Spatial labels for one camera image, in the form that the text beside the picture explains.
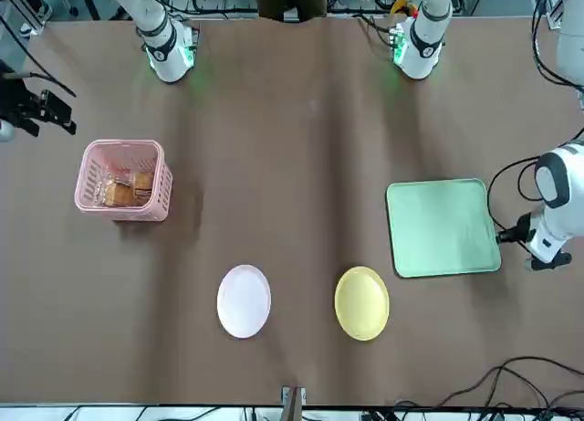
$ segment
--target plastic basket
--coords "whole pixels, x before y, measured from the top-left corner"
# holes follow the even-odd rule
[[[154,172],[152,196],[144,206],[95,205],[96,186],[108,170],[113,173]],[[75,189],[75,205],[83,213],[110,220],[161,222],[171,202],[172,174],[164,150],[151,140],[96,140],[83,153]]]

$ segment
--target floor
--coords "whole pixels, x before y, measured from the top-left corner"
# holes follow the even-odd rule
[[[53,17],[51,20],[54,21],[86,21],[90,20],[91,16],[88,9],[86,8],[83,0],[68,0],[72,6],[75,6],[79,14],[77,17],[72,16],[68,8],[65,7],[62,0],[45,0],[48,2],[54,10]],[[99,11],[101,18],[112,17],[117,9],[118,5],[114,0],[94,0],[94,3]],[[193,4],[190,0],[172,0],[172,4],[180,8],[192,8]],[[470,14],[470,10],[473,10],[474,16],[527,16],[533,11],[533,5],[531,0],[480,0],[478,4],[475,0],[468,0],[470,6],[466,9],[465,13]],[[227,7],[248,7],[255,8],[255,0],[197,0],[197,5],[201,8],[213,9],[213,8],[227,8]],[[346,7],[351,8],[373,8],[374,4],[372,0],[339,0],[335,7],[337,9],[342,9]],[[10,6],[6,1],[0,3],[0,15],[3,15],[7,19],[8,24],[13,30],[17,30],[22,25],[22,18],[15,11],[12,6]],[[287,19],[294,19],[296,13],[288,12]],[[250,15],[230,15],[230,18],[235,17],[254,17],[255,14]],[[220,15],[210,15],[210,17],[223,18]],[[0,29],[0,59],[4,60],[9,66],[14,69],[19,69],[24,63],[24,54],[18,48],[14,42],[11,41],[11,37],[3,30]]]

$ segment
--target brown table surface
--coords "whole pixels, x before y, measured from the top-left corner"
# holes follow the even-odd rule
[[[196,70],[175,85],[157,80],[132,23],[51,24],[33,39],[78,94],[66,98],[78,134],[47,126],[0,146],[2,401],[265,405],[301,385],[312,405],[434,405],[511,356],[584,369],[581,241],[556,271],[525,271],[514,245],[492,274],[406,280],[391,263],[388,184],[488,181],[581,127],[573,92],[536,72],[528,18],[454,20],[422,82],[357,20],[201,28]],[[550,59],[553,37],[542,40]],[[77,210],[78,165],[98,138],[162,144],[175,177],[164,223]],[[530,207],[515,179],[493,194],[507,225]],[[243,341],[215,311],[240,263],[260,267],[272,290],[266,326]],[[354,265],[376,269],[391,295],[373,342],[353,341],[333,310]],[[550,395],[582,388],[546,364],[516,368]],[[483,405],[485,394],[451,404]],[[536,404],[512,376],[501,399]]]

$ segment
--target plastic tray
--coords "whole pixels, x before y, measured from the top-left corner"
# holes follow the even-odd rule
[[[386,196],[393,261],[401,277],[490,272],[501,267],[482,181],[391,184]]]

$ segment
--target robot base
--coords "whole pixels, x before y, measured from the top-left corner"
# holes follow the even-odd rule
[[[172,21],[176,28],[176,43],[165,60],[161,60],[156,51],[146,49],[150,66],[160,80],[173,83],[180,80],[194,66],[199,44],[199,30],[194,30],[178,21]]]
[[[410,38],[413,21],[412,17],[408,17],[395,27],[394,33],[401,38],[398,46],[391,49],[391,53],[393,63],[400,67],[406,76],[410,79],[421,80],[428,77],[438,63],[443,45],[441,44],[431,57],[423,58]]]

